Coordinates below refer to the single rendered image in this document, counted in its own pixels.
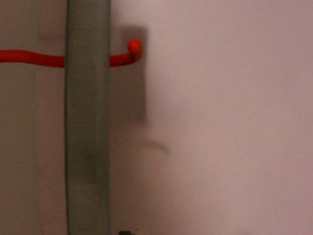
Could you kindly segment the brown wall panel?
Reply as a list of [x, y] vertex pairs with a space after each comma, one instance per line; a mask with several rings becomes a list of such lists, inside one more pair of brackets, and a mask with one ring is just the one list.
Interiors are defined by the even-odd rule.
[[[38, 52], [41, 0], [0, 0], [0, 50]], [[0, 235], [41, 235], [38, 66], [0, 63]]]

